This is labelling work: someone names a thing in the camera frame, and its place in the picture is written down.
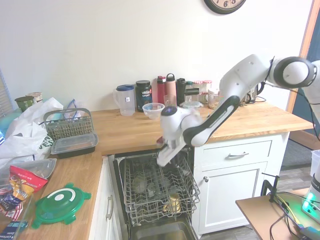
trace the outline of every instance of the protein powder tub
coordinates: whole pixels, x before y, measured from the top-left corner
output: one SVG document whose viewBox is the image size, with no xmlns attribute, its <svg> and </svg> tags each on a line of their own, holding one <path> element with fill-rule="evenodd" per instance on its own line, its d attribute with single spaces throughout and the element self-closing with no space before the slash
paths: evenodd
<svg viewBox="0 0 320 240">
<path fill-rule="evenodd" d="M 152 89 L 150 81 L 140 80 L 135 82 L 135 99 L 138 112 L 143 113 L 143 105 L 152 103 Z"/>
</svg>

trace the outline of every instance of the wall clock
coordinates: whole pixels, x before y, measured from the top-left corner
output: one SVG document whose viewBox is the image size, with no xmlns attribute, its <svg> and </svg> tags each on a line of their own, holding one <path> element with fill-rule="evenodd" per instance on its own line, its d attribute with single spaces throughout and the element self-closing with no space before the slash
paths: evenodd
<svg viewBox="0 0 320 240">
<path fill-rule="evenodd" d="M 231 14 L 237 11 L 246 0 L 204 0 L 205 4 L 217 14 Z"/>
</svg>

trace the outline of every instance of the dishwasher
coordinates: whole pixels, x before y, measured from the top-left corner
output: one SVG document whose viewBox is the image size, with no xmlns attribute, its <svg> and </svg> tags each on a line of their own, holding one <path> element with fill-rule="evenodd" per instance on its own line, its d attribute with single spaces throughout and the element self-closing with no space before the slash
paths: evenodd
<svg viewBox="0 0 320 240">
<path fill-rule="evenodd" d="M 185 147 L 176 164 L 166 167 L 157 165 L 157 154 L 154 149 L 108 156 L 122 238 L 197 240 L 191 224 L 200 201 L 194 148 Z"/>
</svg>

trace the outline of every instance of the gold cup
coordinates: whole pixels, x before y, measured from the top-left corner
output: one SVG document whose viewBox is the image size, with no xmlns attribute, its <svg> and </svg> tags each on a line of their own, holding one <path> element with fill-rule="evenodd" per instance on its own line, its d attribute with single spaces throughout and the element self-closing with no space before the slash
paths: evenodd
<svg viewBox="0 0 320 240">
<path fill-rule="evenodd" d="M 181 212 L 181 203 L 178 193 L 172 193 L 169 195 L 170 202 L 164 205 L 163 211 L 169 213 L 180 213 Z"/>
</svg>

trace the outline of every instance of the green cup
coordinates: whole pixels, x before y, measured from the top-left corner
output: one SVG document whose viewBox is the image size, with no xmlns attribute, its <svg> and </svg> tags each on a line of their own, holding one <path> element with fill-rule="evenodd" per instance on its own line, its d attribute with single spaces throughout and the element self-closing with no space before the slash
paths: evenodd
<svg viewBox="0 0 320 240">
<path fill-rule="evenodd" d="M 16 104 L 21 109 L 22 112 L 27 110 L 27 108 L 31 107 L 34 104 L 34 96 L 22 96 L 15 99 Z"/>
</svg>

